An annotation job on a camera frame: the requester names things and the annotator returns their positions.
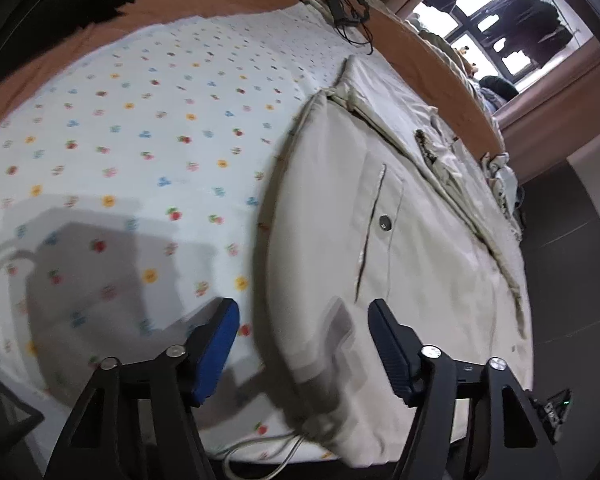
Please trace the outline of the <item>hanging dark clothes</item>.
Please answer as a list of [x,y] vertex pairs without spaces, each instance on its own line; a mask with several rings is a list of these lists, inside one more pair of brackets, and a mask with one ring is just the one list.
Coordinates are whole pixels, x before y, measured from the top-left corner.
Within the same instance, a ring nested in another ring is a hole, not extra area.
[[460,21],[460,29],[487,54],[522,54],[540,68],[573,38],[550,0],[424,0]]

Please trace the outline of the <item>white floral bed sheet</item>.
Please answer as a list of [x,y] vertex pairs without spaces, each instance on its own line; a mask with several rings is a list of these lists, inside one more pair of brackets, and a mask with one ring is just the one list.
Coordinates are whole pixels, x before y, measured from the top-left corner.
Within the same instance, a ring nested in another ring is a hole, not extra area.
[[251,253],[287,131],[349,58],[395,84],[404,112],[434,110],[388,58],[297,4],[134,32],[1,125],[0,379],[40,397],[44,445],[101,358],[148,358],[220,295],[242,325],[195,413],[204,447],[285,430],[264,392],[242,388],[261,366]]

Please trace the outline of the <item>orange blanket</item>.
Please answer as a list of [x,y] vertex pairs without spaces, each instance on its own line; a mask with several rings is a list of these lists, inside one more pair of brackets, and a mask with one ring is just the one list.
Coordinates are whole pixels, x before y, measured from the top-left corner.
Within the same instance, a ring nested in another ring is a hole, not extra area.
[[[121,15],[102,24],[89,24],[67,38],[53,42],[32,60],[18,64],[0,79],[0,123],[16,107],[69,64],[137,29],[200,15],[260,13],[292,6],[296,0],[135,0]],[[481,158],[505,150],[498,125],[479,107],[475,98],[416,32],[396,18],[377,10],[370,12],[373,44],[402,79]]]

